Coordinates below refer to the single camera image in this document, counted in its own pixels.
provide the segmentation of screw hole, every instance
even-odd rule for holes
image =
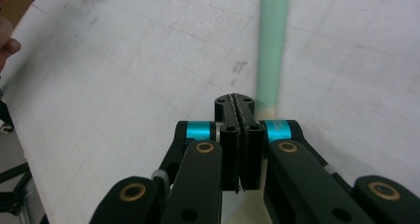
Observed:
[[[201,150],[205,150],[205,151],[207,151],[207,150],[209,150],[210,149],[210,145],[209,144],[204,144],[204,145],[201,145]]]
[[[378,191],[380,193],[383,193],[384,195],[390,196],[390,195],[394,194],[394,191],[391,188],[389,188],[388,186],[385,186],[385,185],[377,185],[377,186],[374,187],[374,189],[376,189],[376,191]]]
[[[182,211],[181,217],[182,217],[182,220],[184,220],[186,222],[193,222],[193,221],[197,220],[198,213],[195,209],[188,208],[188,209],[184,209]]]
[[[235,132],[236,131],[236,128],[235,127],[232,127],[232,126],[229,126],[229,127],[226,128],[226,131],[228,131],[228,132]]]
[[[352,220],[352,216],[349,214],[349,212],[341,208],[334,208],[331,212],[340,221],[350,222]]]
[[[129,197],[134,197],[134,196],[138,195],[140,192],[142,192],[142,189],[140,187],[132,186],[132,187],[129,187],[126,190],[125,194]]]
[[[286,150],[293,150],[295,147],[293,146],[293,144],[284,144],[283,146]]]

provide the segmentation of brass bushing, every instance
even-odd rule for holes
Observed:
[[[211,153],[214,150],[214,145],[211,143],[200,143],[195,146],[195,150],[199,153]]]
[[[140,182],[133,182],[127,184],[123,189],[120,191],[120,198],[123,201],[135,201],[141,198],[146,193],[146,187],[144,184]]]
[[[294,153],[297,152],[297,146],[292,143],[280,143],[278,144],[278,148],[287,153]]]
[[[399,192],[393,186],[384,182],[374,181],[369,183],[367,186],[376,196],[385,200],[397,201],[401,199],[401,194],[399,194]]]

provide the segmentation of human hand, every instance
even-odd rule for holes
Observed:
[[[9,0],[0,0],[0,5]],[[21,49],[21,44],[12,39],[13,26],[4,18],[0,18],[0,72],[6,64],[6,59]]]

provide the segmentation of white table surface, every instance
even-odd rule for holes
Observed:
[[[87,223],[118,180],[150,176],[177,121],[212,120],[227,93],[255,97],[259,9],[260,0],[36,0],[1,85],[52,223]],[[299,121],[351,184],[375,173],[420,195],[419,9],[420,0],[290,0],[277,119]],[[240,202],[225,196],[223,220]]]

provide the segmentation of green cylinder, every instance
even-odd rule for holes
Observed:
[[[288,0],[262,0],[256,117],[274,119]]]

